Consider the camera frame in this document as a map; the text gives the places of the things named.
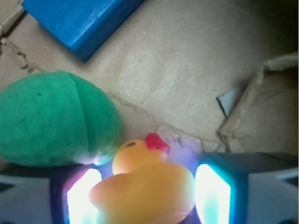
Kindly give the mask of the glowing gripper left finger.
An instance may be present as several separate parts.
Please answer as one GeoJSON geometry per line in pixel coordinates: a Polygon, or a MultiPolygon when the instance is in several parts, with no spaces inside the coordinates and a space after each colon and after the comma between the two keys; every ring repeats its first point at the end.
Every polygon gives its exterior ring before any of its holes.
{"type": "Polygon", "coordinates": [[[95,224],[89,191],[102,180],[93,165],[14,166],[0,174],[2,224],[95,224]]]}

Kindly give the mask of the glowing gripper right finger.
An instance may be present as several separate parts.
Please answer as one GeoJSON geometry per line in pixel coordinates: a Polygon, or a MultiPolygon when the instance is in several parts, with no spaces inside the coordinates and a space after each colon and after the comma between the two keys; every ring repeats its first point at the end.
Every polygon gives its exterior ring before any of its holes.
{"type": "Polygon", "coordinates": [[[286,153],[207,153],[195,172],[202,224],[296,224],[299,161],[286,153]]]}

